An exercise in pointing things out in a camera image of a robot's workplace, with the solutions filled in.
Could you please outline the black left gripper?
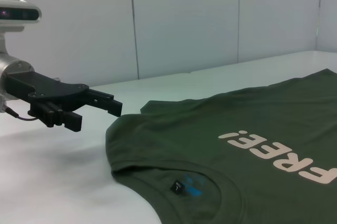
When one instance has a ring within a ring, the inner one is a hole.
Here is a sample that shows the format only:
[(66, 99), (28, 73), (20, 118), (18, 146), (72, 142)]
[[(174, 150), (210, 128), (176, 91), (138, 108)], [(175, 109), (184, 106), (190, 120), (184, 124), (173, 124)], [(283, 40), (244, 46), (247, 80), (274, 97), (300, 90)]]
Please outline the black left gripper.
[(37, 72), (5, 74), (3, 88), (6, 94), (30, 104), (28, 114), (47, 127), (64, 125), (79, 132), (82, 116), (72, 111), (89, 105), (120, 117), (123, 104), (113, 95), (89, 89), (85, 84), (67, 84)]

